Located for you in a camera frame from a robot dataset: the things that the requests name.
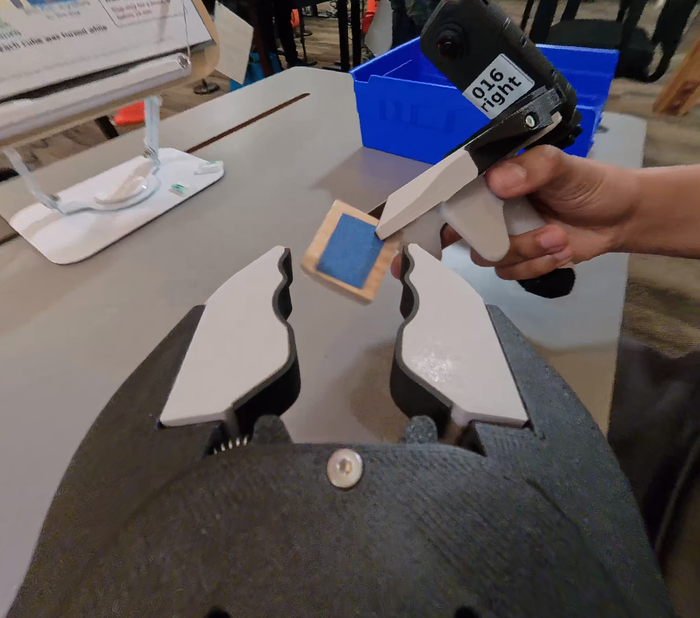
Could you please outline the blue plastic bin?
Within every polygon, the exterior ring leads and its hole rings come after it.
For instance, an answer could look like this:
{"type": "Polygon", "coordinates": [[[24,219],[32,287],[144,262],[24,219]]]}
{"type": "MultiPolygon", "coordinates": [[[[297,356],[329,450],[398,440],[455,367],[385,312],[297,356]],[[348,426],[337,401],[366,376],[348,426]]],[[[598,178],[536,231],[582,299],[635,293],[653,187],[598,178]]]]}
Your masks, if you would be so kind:
{"type": "MultiPolygon", "coordinates": [[[[615,77],[617,50],[538,44],[545,57],[575,89],[582,114],[600,115],[615,77]]],[[[372,59],[353,73],[357,107],[383,103],[402,106],[430,104],[466,110],[485,118],[445,76],[430,63],[414,39],[372,59]]]]}
{"type": "Polygon", "coordinates": [[[477,80],[476,105],[450,85],[353,73],[363,145],[427,164],[439,162],[484,127],[500,103],[513,102],[516,75],[477,80]]]}

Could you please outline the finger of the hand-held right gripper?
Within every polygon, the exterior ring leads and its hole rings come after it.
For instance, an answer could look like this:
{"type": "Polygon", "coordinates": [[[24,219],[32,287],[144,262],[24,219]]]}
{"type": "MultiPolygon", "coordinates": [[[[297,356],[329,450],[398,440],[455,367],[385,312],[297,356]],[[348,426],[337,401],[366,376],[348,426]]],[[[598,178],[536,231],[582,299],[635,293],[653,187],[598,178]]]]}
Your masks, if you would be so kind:
{"type": "Polygon", "coordinates": [[[443,227],[443,218],[417,218],[402,229],[402,245],[416,244],[441,261],[443,227]]]}
{"type": "Polygon", "coordinates": [[[458,150],[392,193],[376,234],[400,235],[417,218],[443,218],[465,241],[488,240],[488,190],[469,150],[458,150]]]}

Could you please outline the person's right hand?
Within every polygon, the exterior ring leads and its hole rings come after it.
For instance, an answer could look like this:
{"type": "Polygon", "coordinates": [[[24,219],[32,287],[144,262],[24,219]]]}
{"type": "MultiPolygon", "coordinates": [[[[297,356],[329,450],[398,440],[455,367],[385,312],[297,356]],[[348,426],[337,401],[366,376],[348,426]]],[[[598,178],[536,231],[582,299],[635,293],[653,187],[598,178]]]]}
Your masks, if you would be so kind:
{"type": "Polygon", "coordinates": [[[578,158],[549,145],[503,160],[485,179],[497,197],[528,199],[545,223],[512,237],[499,262],[470,251],[474,264],[493,267],[507,281],[537,279],[616,252],[639,190],[633,170],[578,158]]]}

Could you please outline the person's dark brown clothing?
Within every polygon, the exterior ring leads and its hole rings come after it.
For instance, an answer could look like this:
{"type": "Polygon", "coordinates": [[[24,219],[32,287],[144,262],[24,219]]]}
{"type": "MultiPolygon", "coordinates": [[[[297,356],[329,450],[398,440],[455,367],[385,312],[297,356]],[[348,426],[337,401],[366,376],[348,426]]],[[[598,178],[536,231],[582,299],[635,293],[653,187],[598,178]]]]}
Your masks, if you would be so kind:
{"type": "Polygon", "coordinates": [[[623,336],[608,442],[634,491],[679,617],[699,616],[699,352],[623,336]]]}

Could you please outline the wooden cube with blue face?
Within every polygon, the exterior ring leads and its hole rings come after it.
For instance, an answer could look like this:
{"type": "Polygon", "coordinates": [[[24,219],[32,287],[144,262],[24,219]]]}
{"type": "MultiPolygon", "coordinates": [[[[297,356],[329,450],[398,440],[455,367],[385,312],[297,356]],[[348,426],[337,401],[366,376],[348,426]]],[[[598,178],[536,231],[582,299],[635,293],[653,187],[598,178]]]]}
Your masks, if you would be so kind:
{"type": "Polygon", "coordinates": [[[300,262],[302,271],[347,298],[372,303],[400,247],[400,235],[377,236],[378,223],[335,200],[300,262]]]}

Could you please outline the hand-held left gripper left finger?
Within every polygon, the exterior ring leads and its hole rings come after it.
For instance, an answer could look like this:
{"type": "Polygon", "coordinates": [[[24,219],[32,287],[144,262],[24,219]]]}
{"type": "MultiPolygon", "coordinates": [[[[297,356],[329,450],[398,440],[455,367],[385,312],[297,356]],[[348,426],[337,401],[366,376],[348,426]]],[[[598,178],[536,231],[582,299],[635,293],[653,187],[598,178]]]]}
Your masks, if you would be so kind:
{"type": "Polygon", "coordinates": [[[291,252],[274,246],[205,302],[160,415],[164,427],[282,415],[300,392],[291,252]]]}

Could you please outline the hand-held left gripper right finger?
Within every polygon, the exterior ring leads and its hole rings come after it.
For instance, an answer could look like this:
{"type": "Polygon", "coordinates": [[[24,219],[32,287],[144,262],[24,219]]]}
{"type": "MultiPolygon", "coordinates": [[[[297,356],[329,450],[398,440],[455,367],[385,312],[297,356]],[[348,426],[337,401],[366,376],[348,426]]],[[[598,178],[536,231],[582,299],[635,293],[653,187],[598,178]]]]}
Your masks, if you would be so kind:
{"type": "Polygon", "coordinates": [[[403,291],[390,394],[437,428],[529,421],[489,311],[458,273],[416,244],[402,251],[403,291]]]}

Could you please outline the hanging white paper sheet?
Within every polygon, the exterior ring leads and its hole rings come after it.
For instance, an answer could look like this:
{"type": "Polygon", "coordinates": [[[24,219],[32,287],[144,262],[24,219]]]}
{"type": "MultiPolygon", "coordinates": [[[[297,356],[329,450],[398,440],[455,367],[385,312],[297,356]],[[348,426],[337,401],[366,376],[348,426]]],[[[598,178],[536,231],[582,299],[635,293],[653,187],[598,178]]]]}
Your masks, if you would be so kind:
{"type": "Polygon", "coordinates": [[[243,85],[249,65],[254,29],[221,2],[216,2],[214,25],[218,35],[219,58],[215,70],[243,85]]]}
{"type": "Polygon", "coordinates": [[[373,12],[365,13],[363,42],[373,57],[379,57],[389,52],[392,45],[392,10],[390,0],[373,0],[373,3],[373,12]]]}

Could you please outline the black office chair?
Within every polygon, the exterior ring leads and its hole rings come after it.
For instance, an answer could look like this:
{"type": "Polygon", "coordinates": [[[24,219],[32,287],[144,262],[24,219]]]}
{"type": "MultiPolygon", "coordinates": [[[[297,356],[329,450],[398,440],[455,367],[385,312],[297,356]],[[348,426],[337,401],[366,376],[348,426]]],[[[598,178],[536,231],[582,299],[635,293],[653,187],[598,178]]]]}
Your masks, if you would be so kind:
{"type": "Polygon", "coordinates": [[[647,0],[620,0],[615,20],[565,19],[553,25],[548,45],[614,50],[616,78],[655,82],[667,71],[697,0],[666,0],[652,35],[639,27],[647,0]]]}

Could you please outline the wooden plank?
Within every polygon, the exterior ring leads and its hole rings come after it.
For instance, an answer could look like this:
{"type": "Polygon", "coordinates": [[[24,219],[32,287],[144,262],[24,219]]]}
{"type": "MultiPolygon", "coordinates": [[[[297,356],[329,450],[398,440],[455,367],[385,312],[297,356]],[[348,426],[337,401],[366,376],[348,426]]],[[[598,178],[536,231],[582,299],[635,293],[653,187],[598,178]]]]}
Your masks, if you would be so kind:
{"type": "Polygon", "coordinates": [[[685,116],[699,103],[699,38],[671,80],[657,96],[652,110],[657,115],[685,116]]]}

